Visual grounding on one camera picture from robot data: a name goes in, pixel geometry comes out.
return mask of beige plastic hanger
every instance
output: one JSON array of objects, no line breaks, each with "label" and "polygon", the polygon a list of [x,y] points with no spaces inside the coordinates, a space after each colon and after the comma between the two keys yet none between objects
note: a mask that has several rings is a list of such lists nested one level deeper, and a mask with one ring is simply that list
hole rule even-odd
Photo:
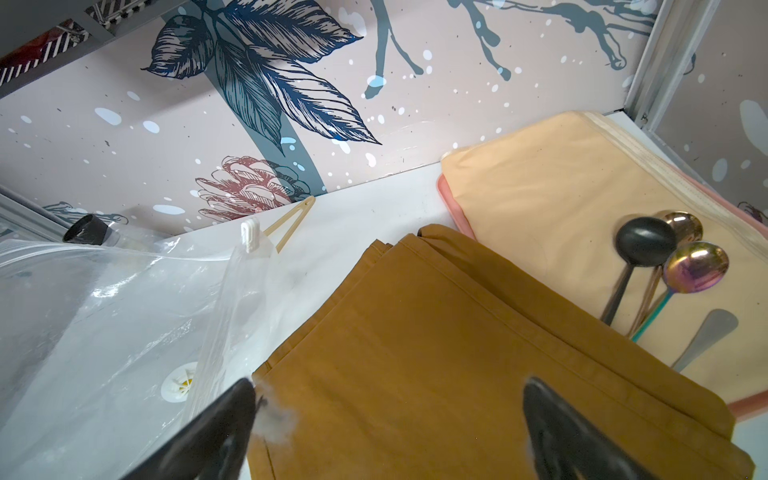
[{"label": "beige plastic hanger", "polygon": [[280,239],[280,242],[277,243],[277,246],[275,249],[277,250],[277,253],[280,253],[280,251],[283,249],[284,246],[286,246],[286,243],[288,243],[288,239],[291,235],[293,235],[293,232],[296,231],[296,228],[299,227],[299,223],[301,223],[301,220],[304,220],[304,217],[310,212],[310,208],[312,208],[312,205],[315,204],[315,197],[307,197],[306,199],[302,200],[294,208],[291,209],[290,212],[283,215],[277,222],[270,225],[269,228],[264,230],[264,234],[269,236],[272,233],[275,233],[275,231],[280,228],[283,223],[286,223],[288,219],[293,217],[293,215],[296,214],[297,211],[301,210],[301,214],[299,214],[299,217],[296,218],[296,221],[293,222],[293,225],[290,226],[288,231],[285,235],[283,235],[283,238]]}]

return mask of floral wallpaper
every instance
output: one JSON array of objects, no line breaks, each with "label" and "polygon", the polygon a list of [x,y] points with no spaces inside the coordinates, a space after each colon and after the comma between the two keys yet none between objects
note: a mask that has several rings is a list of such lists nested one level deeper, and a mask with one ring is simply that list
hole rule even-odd
[{"label": "floral wallpaper", "polygon": [[192,231],[617,110],[657,10],[193,0],[0,99],[0,183],[68,221]]},{"label": "floral wallpaper", "polygon": [[656,133],[720,195],[768,225],[768,3],[721,2]]}]

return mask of mustard brown cloth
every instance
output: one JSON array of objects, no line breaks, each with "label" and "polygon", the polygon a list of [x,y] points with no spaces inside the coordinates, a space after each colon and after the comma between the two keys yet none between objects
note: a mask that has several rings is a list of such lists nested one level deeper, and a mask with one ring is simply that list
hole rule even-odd
[{"label": "mustard brown cloth", "polygon": [[712,392],[496,253],[441,226],[376,241],[255,373],[298,423],[253,478],[537,478],[538,377],[661,479],[749,478]]}]

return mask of teal spoon handle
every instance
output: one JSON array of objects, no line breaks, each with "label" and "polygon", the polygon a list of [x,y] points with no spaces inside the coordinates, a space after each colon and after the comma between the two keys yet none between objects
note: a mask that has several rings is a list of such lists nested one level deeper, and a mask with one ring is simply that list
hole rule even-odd
[{"label": "teal spoon handle", "polygon": [[667,290],[667,293],[664,295],[664,299],[661,300],[661,303],[659,303],[659,306],[656,307],[654,312],[648,317],[648,320],[643,323],[643,325],[640,327],[640,329],[632,336],[632,341],[637,343],[637,341],[640,339],[640,337],[643,336],[643,333],[645,333],[645,330],[648,329],[648,327],[654,322],[657,316],[659,316],[659,313],[661,313],[661,309],[664,308],[665,305],[667,305],[667,302],[670,301],[670,298],[672,298],[672,295],[674,292],[672,290]]}]

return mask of beige fabric pouch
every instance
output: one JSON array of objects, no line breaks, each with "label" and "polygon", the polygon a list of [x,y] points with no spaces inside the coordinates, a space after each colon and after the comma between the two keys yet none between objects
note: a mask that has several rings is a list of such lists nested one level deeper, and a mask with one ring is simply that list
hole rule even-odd
[{"label": "beige fabric pouch", "polygon": [[[726,402],[768,389],[768,240],[611,120],[559,114],[455,151],[442,169],[480,243],[596,317],[624,267],[613,245],[621,224],[673,210],[699,217],[730,270],[710,290],[673,296],[640,345],[671,364],[711,310],[729,310],[739,327],[684,375]],[[650,269],[635,269],[614,320],[619,333],[630,328],[649,277]]]}]

